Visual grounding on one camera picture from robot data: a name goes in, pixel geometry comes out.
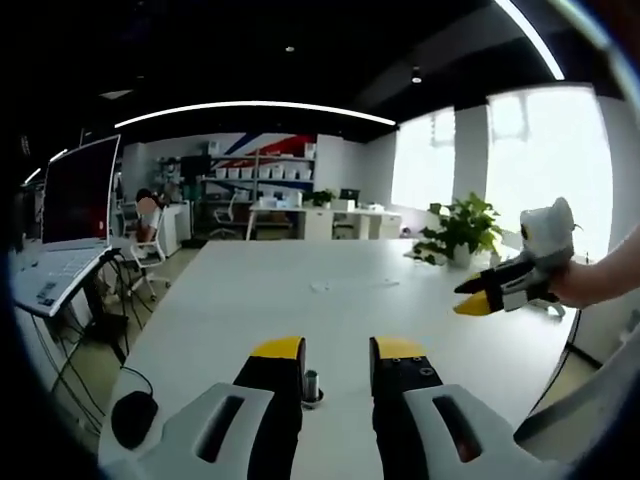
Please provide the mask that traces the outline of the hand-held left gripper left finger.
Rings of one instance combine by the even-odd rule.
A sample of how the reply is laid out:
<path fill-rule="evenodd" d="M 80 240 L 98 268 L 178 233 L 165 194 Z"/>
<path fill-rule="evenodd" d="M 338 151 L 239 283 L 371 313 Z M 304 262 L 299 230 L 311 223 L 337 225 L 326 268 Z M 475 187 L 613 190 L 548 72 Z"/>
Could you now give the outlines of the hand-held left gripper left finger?
<path fill-rule="evenodd" d="M 216 383 L 171 416 L 159 442 L 104 467 L 108 479 L 287 479 L 302 426 L 306 343 L 256 347 L 231 383 Z"/>

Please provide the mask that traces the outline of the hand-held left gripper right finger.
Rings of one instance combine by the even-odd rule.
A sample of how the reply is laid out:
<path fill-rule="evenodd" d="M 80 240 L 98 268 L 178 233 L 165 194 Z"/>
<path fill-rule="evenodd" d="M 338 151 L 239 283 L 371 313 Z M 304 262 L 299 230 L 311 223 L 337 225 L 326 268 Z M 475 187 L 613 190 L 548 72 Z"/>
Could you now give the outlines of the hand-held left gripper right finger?
<path fill-rule="evenodd" d="M 373 337 L 372 424 L 387 479 L 563 479 L 514 440 L 509 423 L 456 384 L 444 383 L 424 349 Z"/>

